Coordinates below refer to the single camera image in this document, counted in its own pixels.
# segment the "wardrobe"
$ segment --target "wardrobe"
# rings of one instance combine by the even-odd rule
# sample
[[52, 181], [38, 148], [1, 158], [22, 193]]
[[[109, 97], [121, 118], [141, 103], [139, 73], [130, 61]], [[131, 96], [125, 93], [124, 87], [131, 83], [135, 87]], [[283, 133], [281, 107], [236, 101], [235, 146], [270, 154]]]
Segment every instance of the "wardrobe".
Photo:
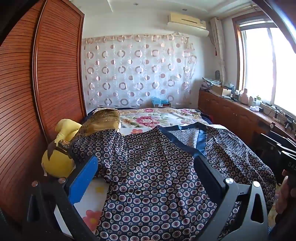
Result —
[[40, 0], [0, 46], [0, 208], [24, 217], [28, 187], [59, 120], [86, 115], [81, 87], [84, 14], [69, 0]]

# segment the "window curtain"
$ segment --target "window curtain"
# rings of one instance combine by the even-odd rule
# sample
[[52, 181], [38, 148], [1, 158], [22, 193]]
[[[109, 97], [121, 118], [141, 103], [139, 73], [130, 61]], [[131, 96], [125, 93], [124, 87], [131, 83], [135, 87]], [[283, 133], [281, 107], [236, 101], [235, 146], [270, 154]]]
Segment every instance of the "window curtain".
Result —
[[226, 84], [226, 76], [225, 76], [225, 63], [224, 63], [224, 33], [222, 29], [222, 23], [218, 18], [212, 18], [211, 21], [213, 38], [216, 48], [216, 55], [219, 58], [219, 70], [220, 70], [220, 80], [222, 81], [222, 85]]

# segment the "silver screw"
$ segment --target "silver screw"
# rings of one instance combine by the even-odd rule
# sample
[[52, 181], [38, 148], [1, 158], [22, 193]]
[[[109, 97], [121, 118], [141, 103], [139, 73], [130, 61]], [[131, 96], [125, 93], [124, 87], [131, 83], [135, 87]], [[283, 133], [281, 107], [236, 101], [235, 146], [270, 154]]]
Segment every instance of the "silver screw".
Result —
[[257, 182], [257, 181], [254, 181], [254, 182], [253, 182], [253, 185], [254, 185], [255, 187], [257, 187], [257, 188], [260, 187], [260, 183]]
[[66, 179], [64, 177], [59, 178], [58, 182], [60, 184], [63, 184], [66, 181]]
[[36, 187], [38, 185], [38, 181], [32, 182], [32, 187]]
[[232, 179], [232, 178], [226, 178], [225, 181], [226, 181], [228, 184], [232, 184], [232, 183], [233, 183], [233, 179]]

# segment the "yellow plush toy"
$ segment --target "yellow plush toy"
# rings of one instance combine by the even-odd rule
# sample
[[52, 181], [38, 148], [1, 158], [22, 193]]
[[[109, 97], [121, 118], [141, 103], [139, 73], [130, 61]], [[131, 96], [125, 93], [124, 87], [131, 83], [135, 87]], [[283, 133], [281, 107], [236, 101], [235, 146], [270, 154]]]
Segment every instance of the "yellow plush toy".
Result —
[[[55, 131], [58, 132], [54, 143], [58, 146], [58, 143], [61, 139], [70, 141], [75, 134], [78, 132], [81, 124], [76, 123], [70, 119], [62, 119], [56, 125]], [[58, 150], [49, 150], [48, 148], [43, 157], [42, 157], [42, 168], [44, 169], [44, 174], [46, 173], [54, 177], [68, 177], [74, 168], [74, 161], [70, 159], [64, 153], [59, 152]], [[50, 158], [48, 159], [48, 151], [52, 151]]]

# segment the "sheer fabric wall hanging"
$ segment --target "sheer fabric wall hanging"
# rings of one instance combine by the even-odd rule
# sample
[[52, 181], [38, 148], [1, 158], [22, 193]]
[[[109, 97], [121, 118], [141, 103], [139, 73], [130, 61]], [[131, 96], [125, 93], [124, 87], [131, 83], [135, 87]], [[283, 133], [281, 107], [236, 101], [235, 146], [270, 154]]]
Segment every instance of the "sheer fabric wall hanging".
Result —
[[82, 67], [88, 111], [99, 107], [151, 106], [151, 97], [173, 107], [190, 104], [197, 57], [189, 38], [125, 35], [83, 40]]

